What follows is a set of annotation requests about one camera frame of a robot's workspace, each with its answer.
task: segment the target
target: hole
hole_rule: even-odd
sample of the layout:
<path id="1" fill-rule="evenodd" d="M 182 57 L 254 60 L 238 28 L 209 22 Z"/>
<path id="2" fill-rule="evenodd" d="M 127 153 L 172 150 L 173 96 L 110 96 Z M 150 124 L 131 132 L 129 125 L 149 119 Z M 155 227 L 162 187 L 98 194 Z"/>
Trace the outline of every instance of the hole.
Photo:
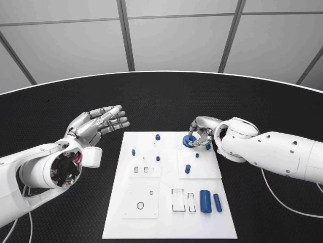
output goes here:
<path id="1" fill-rule="evenodd" d="M 144 203 L 140 202 L 140 203 L 137 204 L 137 209 L 143 209 L 143 208 L 144 208 Z"/>

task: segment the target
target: white robotic arm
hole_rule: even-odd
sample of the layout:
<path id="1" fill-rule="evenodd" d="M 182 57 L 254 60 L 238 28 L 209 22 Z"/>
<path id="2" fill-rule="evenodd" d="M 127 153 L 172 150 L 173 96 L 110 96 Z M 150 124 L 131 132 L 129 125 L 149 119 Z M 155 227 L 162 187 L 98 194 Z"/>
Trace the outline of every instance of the white robotic arm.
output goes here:
<path id="1" fill-rule="evenodd" d="M 189 146 L 206 145 L 215 140 L 218 153 L 235 162 L 248 161 L 265 170 L 323 185 L 323 143 L 284 133 L 260 134 L 257 126 L 232 118 L 222 121 L 199 116 L 191 125 L 202 135 L 189 138 Z"/>
<path id="2" fill-rule="evenodd" d="M 130 125 L 124 114 L 121 106 L 84 112 L 71 122 L 58 142 L 0 158 L 0 227 L 70 189 L 83 167 L 100 167 L 101 149 L 94 145 L 101 135 Z M 22 195 L 18 169 L 23 184 L 31 188 L 47 188 L 48 191 Z"/>

